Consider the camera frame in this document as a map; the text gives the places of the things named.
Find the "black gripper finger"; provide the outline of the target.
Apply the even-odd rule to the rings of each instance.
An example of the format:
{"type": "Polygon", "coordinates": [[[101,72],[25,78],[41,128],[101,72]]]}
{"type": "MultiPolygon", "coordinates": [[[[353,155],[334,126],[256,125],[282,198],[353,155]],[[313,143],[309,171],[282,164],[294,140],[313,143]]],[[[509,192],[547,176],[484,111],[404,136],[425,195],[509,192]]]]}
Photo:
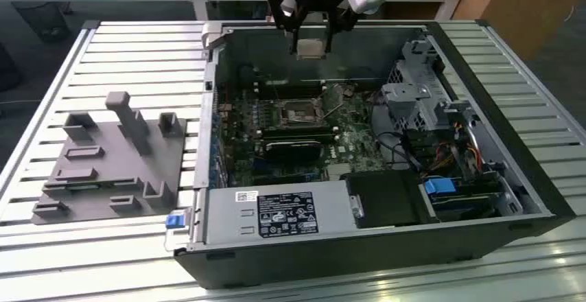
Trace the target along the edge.
{"type": "Polygon", "coordinates": [[[350,6],[348,6],[346,9],[340,9],[340,5],[345,1],[346,0],[326,1],[325,13],[328,15],[328,28],[325,53],[332,51],[334,35],[340,32],[352,31],[358,22],[358,14],[350,6]]]}
{"type": "Polygon", "coordinates": [[[290,53],[296,54],[300,42],[300,28],[302,25],[301,0],[268,0],[276,27],[282,30],[290,39],[290,53]]]}

